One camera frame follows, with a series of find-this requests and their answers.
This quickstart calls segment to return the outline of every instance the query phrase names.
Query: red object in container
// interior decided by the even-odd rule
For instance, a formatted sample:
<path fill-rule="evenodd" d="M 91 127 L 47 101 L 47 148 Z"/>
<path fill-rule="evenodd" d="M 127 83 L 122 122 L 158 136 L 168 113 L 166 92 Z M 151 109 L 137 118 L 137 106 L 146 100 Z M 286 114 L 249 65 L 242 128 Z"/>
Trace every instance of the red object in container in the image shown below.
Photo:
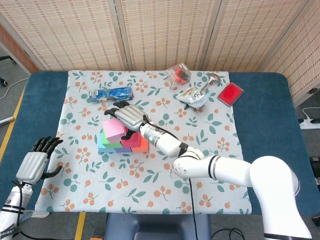
<path fill-rule="evenodd" d="M 228 107 L 231 107 L 244 92 L 245 90 L 231 82 L 217 98 Z"/>

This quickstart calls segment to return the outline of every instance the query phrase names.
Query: toy block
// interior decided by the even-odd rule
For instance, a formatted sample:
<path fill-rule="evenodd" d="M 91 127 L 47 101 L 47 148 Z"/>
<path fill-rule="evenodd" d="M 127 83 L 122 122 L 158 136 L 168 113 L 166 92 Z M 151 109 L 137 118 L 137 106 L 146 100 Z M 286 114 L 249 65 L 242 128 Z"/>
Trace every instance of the toy block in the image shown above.
<path fill-rule="evenodd" d="M 103 134 L 100 133 L 99 139 L 98 139 L 98 144 L 97 144 L 98 150 L 102 153 L 115 153 L 116 152 L 116 150 L 114 148 L 106 148 L 102 143 L 103 143 Z"/>
<path fill-rule="evenodd" d="M 146 153 L 149 152 L 149 143 L 144 137 L 140 137 L 140 146 L 131 148 L 133 153 Z"/>
<path fill-rule="evenodd" d="M 135 132 L 129 140 L 122 140 L 120 143 L 124 148 L 140 147 L 140 132 Z"/>
<path fill-rule="evenodd" d="M 130 147 L 123 147 L 123 148 L 115 148 L 114 149 L 117 153 L 132 153 Z"/>
<path fill-rule="evenodd" d="M 107 148 L 107 149 L 120 149 L 123 148 L 123 146 L 121 145 L 121 143 L 118 142 L 114 142 L 114 143 L 110 143 L 109 140 L 106 138 L 106 133 L 105 130 L 102 130 L 102 145 Z"/>
<path fill-rule="evenodd" d="M 103 121 L 105 137 L 110 144 L 120 142 L 121 137 L 126 135 L 125 126 L 116 118 Z"/>

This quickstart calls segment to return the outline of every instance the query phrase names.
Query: blue package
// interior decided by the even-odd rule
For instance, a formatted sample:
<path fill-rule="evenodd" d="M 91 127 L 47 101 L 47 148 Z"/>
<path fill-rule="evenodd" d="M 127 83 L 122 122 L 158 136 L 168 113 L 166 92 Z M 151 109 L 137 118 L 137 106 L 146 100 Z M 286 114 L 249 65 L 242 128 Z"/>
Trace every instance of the blue package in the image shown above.
<path fill-rule="evenodd" d="M 106 101 L 132 100 L 133 93 L 130 86 L 112 89 L 90 90 L 89 98 L 92 103 L 102 103 Z"/>

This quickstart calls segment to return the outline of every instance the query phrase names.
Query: gray carpet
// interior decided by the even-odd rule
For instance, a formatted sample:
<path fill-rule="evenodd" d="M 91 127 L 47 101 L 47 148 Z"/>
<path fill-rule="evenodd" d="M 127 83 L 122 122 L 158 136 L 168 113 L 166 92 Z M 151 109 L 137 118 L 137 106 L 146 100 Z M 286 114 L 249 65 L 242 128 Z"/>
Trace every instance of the gray carpet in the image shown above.
<path fill-rule="evenodd" d="M 6 53 L 0 49 L 0 56 Z M 26 78 L 28 75 L 16 64 L 7 59 L 0 61 L 0 77 L 6 79 L 10 84 Z M 8 93 L 5 99 L 0 100 L 0 119 L 11 117 L 17 106 L 19 97 L 24 88 L 25 82 L 18 83 Z M 0 97 L 5 94 L 7 88 L 0 87 Z M 302 104 L 302 107 L 319 107 L 320 92 Z M 304 118 L 301 107 L 296 109 L 297 116 Z M 320 109 L 318 112 L 309 110 L 307 112 L 311 118 L 320 117 Z M 2 143 L 8 126 L 0 127 L 0 142 Z M 310 156 L 320 156 L 320 148 L 317 142 L 320 142 L 320 130 L 303 131 L 304 140 Z M 51 213 L 46 218 L 29 218 L 21 224 L 21 229 L 28 235 L 36 238 L 55 238 L 55 239 L 72 239 L 75 236 L 79 213 Z M 101 236 L 105 232 L 106 213 L 87 213 L 85 217 L 85 225 L 82 233 L 82 239 L 88 240 L 93 236 Z M 311 231 L 313 239 L 320 239 L 320 229 L 316 227 L 311 216 L 303 217 L 305 223 Z M 212 215 L 211 231 L 215 232 L 222 228 L 239 228 L 244 233 L 246 240 L 263 240 L 263 224 L 260 215 Z M 220 232 L 214 240 L 227 240 L 228 232 Z M 21 235 L 16 236 L 16 240 L 28 239 Z M 233 240 L 242 239 L 240 236 L 234 235 Z"/>
<path fill-rule="evenodd" d="M 5 51 L 0 48 L 0 56 L 6 56 Z M 6 80 L 9 86 L 21 79 L 28 77 L 28 74 L 22 70 L 18 64 L 13 64 L 10 59 L 0 61 L 0 78 Z M 17 83 L 8 92 L 4 99 L 0 100 L 0 120 L 12 117 L 18 104 L 21 93 L 25 87 L 26 81 Z M 8 87 L 0 86 L 0 98 L 6 93 Z M 7 132 L 8 125 L 0 127 L 0 143 L 2 144 Z"/>

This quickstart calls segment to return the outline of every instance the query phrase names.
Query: chair wheel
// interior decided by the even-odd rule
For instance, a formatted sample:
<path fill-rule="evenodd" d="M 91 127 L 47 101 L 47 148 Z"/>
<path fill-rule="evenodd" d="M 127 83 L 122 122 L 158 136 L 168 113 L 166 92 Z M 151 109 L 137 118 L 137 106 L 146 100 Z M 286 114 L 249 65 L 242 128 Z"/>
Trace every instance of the chair wheel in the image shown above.
<path fill-rule="evenodd" d="M 0 77 L 0 85 L 2 87 L 7 87 L 8 86 L 8 82 L 6 80 L 4 80 L 3 78 Z"/>

